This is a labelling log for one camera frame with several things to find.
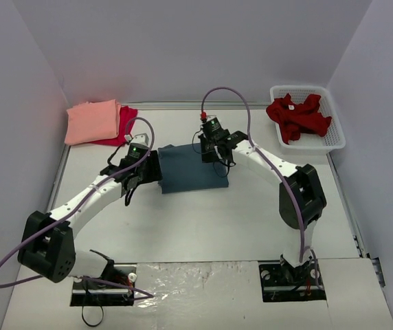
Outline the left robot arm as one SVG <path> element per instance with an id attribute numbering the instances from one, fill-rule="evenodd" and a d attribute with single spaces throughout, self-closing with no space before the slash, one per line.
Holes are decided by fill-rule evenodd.
<path id="1" fill-rule="evenodd" d="M 98 287 L 121 282 L 123 273 L 113 259 L 100 252 L 76 249 L 80 231 L 109 204 L 129 200 L 142 184 L 162 179 L 157 151 L 132 143 L 117 165 L 103 168 L 94 181 L 67 203 L 27 219 L 17 260 L 53 283 L 67 277 L 88 277 Z"/>

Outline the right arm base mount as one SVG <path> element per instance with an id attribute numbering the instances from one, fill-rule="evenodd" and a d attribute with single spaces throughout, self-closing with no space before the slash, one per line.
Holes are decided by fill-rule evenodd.
<path id="1" fill-rule="evenodd" d="M 283 260 L 260 261 L 258 269 L 264 303 L 326 300 L 318 264 L 312 259 L 296 268 Z"/>

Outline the teal blue t shirt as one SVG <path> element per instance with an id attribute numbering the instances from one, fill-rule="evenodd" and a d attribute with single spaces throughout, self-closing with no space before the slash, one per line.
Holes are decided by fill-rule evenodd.
<path id="1" fill-rule="evenodd" d="M 227 188 L 225 167 L 203 163 L 199 146 L 191 144 L 167 145 L 158 148 L 162 180 L 159 182 L 163 195 L 198 190 Z"/>

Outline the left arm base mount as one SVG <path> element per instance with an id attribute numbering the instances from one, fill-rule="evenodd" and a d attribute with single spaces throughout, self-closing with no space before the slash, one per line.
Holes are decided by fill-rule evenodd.
<path id="1" fill-rule="evenodd" d="M 134 286 L 137 277 L 136 264 L 116 264 L 122 273 L 109 279 L 114 283 Z M 93 281 L 75 279 L 71 288 L 70 307 L 127 307 L 133 306 L 135 293 L 121 287 Z"/>

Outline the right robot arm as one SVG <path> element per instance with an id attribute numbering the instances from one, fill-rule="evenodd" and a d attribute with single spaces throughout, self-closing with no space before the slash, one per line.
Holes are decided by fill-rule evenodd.
<path id="1" fill-rule="evenodd" d="M 213 115 L 201 115 L 199 135 L 203 162 L 218 162 L 227 168 L 241 165 L 278 187 L 278 210 L 289 227 L 282 253 L 283 279 L 296 284 L 306 276 L 304 264 L 312 256 L 313 232 L 327 205 L 316 168 L 287 162 L 259 147 L 246 133 L 233 133 Z"/>

